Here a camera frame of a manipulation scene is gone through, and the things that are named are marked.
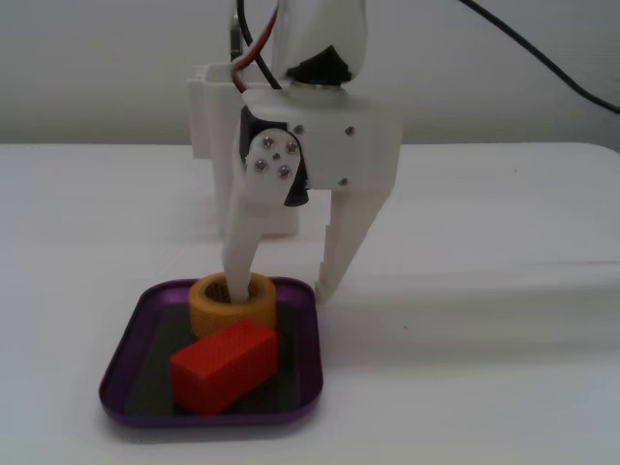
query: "screw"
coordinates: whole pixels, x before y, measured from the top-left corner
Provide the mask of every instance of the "screw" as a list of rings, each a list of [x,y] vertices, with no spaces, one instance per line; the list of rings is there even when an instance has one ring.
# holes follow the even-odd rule
[[[264,148],[271,148],[271,145],[273,145],[273,137],[272,136],[266,136],[263,139],[263,147]]]
[[[296,152],[297,152],[297,144],[294,142],[287,143],[287,153],[289,155],[293,155]]]
[[[257,160],[254,164],[254,170],[256,170],[257,172],[264,172],[267,168],[269,168],[269,165],[263,159]]]
[[[278,176],[280,176],[280,179],[288,179],[291,177],[291,169],[286,165],[281,166],[280,170],[278,170]]]

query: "red block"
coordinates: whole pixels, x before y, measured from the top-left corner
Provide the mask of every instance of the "red block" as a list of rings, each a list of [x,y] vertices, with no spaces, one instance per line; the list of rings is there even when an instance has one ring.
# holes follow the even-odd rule
[[[215,415],[277,371],[276,332],[241,320],[170,357],[172,397],[190,412]]]

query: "square tray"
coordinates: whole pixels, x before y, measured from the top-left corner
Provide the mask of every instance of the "square tray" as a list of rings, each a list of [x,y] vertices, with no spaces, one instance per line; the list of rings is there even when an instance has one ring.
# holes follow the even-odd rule
[[[175,406],[168,357],[193,342],[188,295],[196,280],[170,281],[138,301],[99,387],[106,413],[135,427],[277,424],[308,413],[323,389],[314,292],[294,279],[272,281],[280,352],[274,379],[221,415],[192,415]]]

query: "robotic arm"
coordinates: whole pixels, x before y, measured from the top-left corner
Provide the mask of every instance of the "robotic arm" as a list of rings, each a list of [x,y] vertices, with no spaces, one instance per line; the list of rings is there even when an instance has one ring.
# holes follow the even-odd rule
[[[364,0],[280,0],[273,70],[286,90],[250,89],[232,150],[232,190],[222,254],[233,303],[248,298],[250,267],[282,206],[331,191],[319,302],[337,289],[394,185],[402,123],[341,84],[361,70]]]

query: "white table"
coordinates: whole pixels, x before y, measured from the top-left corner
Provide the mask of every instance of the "white table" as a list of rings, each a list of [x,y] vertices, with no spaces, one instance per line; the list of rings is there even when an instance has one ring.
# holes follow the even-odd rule
[[[406,146],[320,309],[325,388],[291,425],[138,431],[97,388],[140,294],[219,271],[189,147],[0,146],[0,462],[617,464],[620,155]],[[312,283],[328,203],[255,269]]]

